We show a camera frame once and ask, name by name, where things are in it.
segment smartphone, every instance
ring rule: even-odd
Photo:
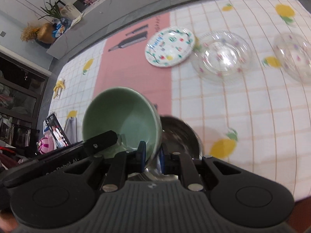
[[[47,117],[45,123],[56,142],[57,148],[62,148],[71,144],[54,113]]]

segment pink placemat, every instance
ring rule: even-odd
[[[148,40],[169,26],[169,13],[154,16],[108,38],[95,84],[93,98],[110,87],[135,89],[158,105],[161,115],[172,106],[171,68],[152,66],[145,58]]]

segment green plant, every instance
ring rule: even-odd
[[[54,3],[54,5],[51,4],[51,0],[49,0],[49,2],[46,2],[46,1],[44,2],[47,3],[51,8],[48,9],[46,5],[45,5],[45,8],[41,7],[42,11],[44,11],[46,15],[44,15],[43,17],[40,17],[39,19],[44,18],[44,17],[54,17],[57,19],[62,18],[62,15],[60,14],[59,7],[56,2]]]

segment white plate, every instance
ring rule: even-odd
[[[158,67],[170,67],[185,60],[194,47],[194,34],[181,27],[168,27],[157,32],[148,41],[145,56]]]

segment stainless steel bowl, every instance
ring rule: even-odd
[[[162,123],[162,143],[167,145],[169,152],[185,152],[192,158],[202,157],[202,142],[195,131],[184,121],[172,117],[161,116]],[[140,176],[141,180],[148,181],[171,181],[178,179],[175,175],[164,175],[161,173],[159,156],[157,155]]]

